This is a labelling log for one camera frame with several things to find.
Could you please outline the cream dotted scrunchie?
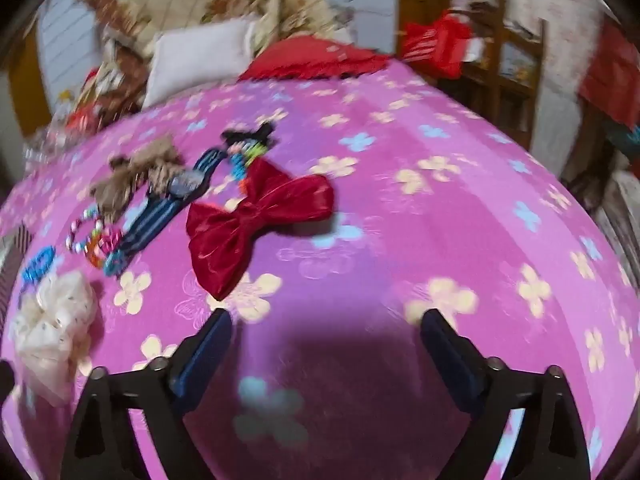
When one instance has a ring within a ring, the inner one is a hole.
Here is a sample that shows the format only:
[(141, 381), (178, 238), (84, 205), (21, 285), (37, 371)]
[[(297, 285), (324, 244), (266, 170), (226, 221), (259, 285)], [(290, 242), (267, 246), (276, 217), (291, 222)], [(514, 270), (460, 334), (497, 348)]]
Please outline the cream dotted scrunchie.
[(15, 359), (27, 387), (53, 406), (70, 400), (96, 310), (96, 293), (79, 270), (49, 273), (21, 296), (11, 324)]

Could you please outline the red satin bow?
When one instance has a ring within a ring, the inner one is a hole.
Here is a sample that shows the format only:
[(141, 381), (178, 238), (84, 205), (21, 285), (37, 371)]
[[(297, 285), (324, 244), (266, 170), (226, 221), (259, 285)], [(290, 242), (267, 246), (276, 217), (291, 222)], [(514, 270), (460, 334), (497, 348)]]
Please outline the red satin bow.
[(292, 177), (269, 160), (247, 169), (245, 197), (232, 210), (193, 203), (186, 217), (192, 269), (214, 299), (229, 296), (250, 264), (257, 237), (334, 214), (335, 192), (323, 174)]

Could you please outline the blue striped wrist watch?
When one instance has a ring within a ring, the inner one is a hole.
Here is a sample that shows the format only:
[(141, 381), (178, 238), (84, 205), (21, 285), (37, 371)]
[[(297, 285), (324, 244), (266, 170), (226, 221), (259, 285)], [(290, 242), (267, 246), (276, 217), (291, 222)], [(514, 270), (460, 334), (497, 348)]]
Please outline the blue striped wrist watch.
[(122, 275), (138, 252), (148, 246), (194, 200), (209, 188), (210, 179), (220, 163), (227, 157), (221, 148), (210, 148), (188, 168), (169, 180), (162, 196), (150, 196), (142, 213), (132, 222), (114, 252), (103, 263), (105, 276)]

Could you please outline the brown leopard bow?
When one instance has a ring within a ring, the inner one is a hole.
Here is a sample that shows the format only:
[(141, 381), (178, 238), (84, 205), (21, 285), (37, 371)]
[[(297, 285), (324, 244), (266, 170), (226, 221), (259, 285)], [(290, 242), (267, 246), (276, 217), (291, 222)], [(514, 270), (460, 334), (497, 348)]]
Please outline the brown leopard bow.
[(145, 144), (130, 156), (113, 157), (108, 164), (111, 174), (90, 186), (90, 195), (105, 224), (120, 219), (143, 185), (148, 186), (150, 194), (163, 196), (171, 179), (186, 170), (171, 134)]

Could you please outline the black hair scrunchie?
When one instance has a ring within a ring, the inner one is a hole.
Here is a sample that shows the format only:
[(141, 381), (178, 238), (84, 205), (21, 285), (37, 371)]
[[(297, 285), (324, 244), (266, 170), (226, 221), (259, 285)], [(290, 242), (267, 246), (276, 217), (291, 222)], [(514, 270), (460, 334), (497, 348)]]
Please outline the black hair scrunchie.
[(255, 130), (224, 130), (221, 139), (228, 155), (243, 153), (255, 146), (269, 150), (273, 146), (271, 135), (274, 131), (272, 122), (262, 122)]

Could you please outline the striped white jewelry tray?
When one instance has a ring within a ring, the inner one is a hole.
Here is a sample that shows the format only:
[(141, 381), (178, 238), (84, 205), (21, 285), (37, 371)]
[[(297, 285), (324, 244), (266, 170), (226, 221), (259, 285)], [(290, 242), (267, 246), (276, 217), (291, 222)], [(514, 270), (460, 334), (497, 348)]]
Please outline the striped white jewelry tray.
[(21, 223), (1, 239), (1, 277), (4, 280), (14, 280), (22, 265), (32, 233)]

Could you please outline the pink floral bed sheet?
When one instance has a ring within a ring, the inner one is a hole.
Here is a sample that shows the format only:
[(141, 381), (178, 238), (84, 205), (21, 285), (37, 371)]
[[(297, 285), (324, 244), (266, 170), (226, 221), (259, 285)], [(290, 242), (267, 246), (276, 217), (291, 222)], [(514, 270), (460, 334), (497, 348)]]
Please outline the pink floral bed sheet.
[[(228, 128), (274, 123), (271, 162), (323, 174), (326, 226), (269, 233), (224, 300), (179, 216), (107, 278), (64, 245), (108, 160), (171, 134), (188, 164)], [(435, 308), (486, 356), (564, 370), (600, 474), (639, 393), (639, 301), (608, 241), (532, 155), (393, 63), (374, 75), (241, 82), (131, 117), (17, 185), (1, 229), (98, 286), (76, 378), (168, 356), (216, 308), (239, 339), (186, 420), (221, 479), (431, 479), (466, 425), (418, 334)]]

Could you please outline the clear plastic bag pile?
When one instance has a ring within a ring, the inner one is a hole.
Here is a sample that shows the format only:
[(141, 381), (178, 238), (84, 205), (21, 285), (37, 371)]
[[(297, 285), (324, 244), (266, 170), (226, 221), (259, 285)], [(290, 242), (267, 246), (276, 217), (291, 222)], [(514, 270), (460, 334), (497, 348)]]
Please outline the clear plastic bag pile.
[(24, 144), (26, 162), (47, 162), (76, 148), (94, 136), (100, 124), (100, 108), (84, 105), (74, 110), (61, 105), (49, 125), (39, 128)]

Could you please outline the white small pillow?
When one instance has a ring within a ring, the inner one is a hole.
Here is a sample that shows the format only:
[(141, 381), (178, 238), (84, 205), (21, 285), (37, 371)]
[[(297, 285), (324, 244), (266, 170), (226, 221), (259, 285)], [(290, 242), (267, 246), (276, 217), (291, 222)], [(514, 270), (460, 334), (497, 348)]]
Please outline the white small pillow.
[(143, 108), (188, 89), (238, 78), (253, 61), (253, 15), (156, 36)]

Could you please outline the wooden chair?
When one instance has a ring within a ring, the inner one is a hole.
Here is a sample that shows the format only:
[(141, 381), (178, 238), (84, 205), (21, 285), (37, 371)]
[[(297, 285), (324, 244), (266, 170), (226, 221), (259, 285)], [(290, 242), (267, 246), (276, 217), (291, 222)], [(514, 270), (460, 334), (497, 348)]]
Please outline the wooden chair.
[(466, 0), (449, 13), (472, 30), (476, 53), (461, 65), (454, 95), (472, 112), (528, 151), (533, 144), (536, 107), (544, 73), (547, 21), (528, 28), (506, 17), (508, 0)]

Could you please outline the red cushion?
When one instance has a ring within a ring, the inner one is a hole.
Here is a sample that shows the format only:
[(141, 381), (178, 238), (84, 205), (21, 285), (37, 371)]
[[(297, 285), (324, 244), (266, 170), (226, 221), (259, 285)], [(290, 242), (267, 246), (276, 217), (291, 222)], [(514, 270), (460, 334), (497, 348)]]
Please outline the red cushion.
[(303, 35), (280, 40), (263, 50), (239, 80), (358, 77), (384, 70), (389, 62), (385, 54)]

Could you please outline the red shopping bag on chair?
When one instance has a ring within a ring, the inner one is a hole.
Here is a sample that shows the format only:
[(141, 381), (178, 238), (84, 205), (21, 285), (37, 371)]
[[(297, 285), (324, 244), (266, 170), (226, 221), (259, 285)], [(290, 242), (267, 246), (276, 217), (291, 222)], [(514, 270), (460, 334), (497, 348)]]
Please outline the red shopping bag on chair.
[(435, 79), (458, 79), (472, 28), (445, 12), (431, 24), (407, 23), (400, 58)]

